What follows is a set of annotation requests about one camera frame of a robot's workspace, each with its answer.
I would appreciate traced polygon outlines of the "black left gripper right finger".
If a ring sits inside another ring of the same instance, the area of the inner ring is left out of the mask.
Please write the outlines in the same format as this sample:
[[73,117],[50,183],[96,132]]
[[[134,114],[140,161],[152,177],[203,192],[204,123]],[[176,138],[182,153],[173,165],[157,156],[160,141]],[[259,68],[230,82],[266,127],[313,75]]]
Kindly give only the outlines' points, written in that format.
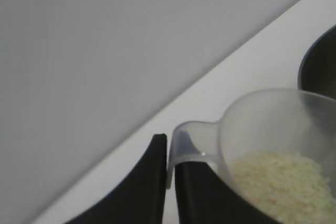
[[175,167],[175,194],[180,223],[276,223],[234,193],[205,163]]

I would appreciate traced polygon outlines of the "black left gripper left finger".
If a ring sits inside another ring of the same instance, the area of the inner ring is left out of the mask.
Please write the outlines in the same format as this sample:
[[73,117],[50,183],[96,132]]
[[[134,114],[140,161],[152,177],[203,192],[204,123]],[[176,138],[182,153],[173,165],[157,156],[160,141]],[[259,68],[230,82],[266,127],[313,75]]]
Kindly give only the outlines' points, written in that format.
[[153,135],[146,151],[117,187],[69,223],[162,223],[167,136]]

